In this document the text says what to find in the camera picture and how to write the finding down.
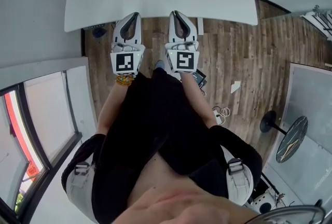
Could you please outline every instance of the strap buckle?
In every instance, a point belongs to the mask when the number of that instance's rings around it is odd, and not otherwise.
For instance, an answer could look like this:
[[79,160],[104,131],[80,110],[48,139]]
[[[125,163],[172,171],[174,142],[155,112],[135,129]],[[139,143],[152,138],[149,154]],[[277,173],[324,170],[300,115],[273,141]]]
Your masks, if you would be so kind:
[[244,171],[242,160],[233,158],[228,161],[228,173],[232,175],[237,172]]
[[74,174],[85,176],[88,173],[90,164],[86,161],[78,162],[75,166]]

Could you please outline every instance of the wooden floor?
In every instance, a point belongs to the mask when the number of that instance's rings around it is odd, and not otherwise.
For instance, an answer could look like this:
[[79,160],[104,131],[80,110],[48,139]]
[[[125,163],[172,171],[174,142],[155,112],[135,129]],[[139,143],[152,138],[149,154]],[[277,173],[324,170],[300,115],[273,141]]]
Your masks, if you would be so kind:
[[[207,75],[203,88],[210,106],[228,107],[231,116],[225,127],[254,146],[266,160],[276,131],[261,134],[259,123],[265,112],[274,109],[282,117],[290,62],[329,69],[328,42],[320,32],[302,18],[279,17],[283,11],[256,1],[258,26],[204,19],[204,35],[199,37],[198,68]],[[141,72],[151,76],[168,41],[168,18],[143,19],[142,43],[146,50]],[[110,64],[112,25],[107,33],[95,39],[86,32],[92,95],[97,115],[114,83]],[[241,88],[230,94],[234,81]]]

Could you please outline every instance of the window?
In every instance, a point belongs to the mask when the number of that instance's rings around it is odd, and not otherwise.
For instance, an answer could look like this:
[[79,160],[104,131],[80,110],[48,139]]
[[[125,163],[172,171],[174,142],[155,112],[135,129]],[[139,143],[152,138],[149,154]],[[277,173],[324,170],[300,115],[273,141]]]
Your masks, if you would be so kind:
[[29,222],[38,201],[81,138],[58,72],[0,91],[0,215]]

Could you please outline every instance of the colorful bracelet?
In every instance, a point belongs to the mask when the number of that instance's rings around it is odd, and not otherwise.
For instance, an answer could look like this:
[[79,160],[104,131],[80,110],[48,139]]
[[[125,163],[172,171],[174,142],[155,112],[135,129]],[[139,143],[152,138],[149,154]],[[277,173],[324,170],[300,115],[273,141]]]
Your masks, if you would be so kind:
[[136,76],[117,76],[115,82],[121,86],[129,87]]

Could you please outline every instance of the round table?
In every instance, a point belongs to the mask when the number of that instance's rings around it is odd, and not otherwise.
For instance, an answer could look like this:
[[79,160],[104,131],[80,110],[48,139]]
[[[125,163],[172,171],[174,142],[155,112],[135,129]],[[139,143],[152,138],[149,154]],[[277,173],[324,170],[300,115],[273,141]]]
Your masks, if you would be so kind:
[[270,131],[272,128],[277,129],[285,135],[276,152],[276,161],[278,163],[288,160],[300,147],[308,129],[308,118],[299,117],[286,132],[275,124],[276,112],[268,111],[260,122],[260,130],[263,133]]

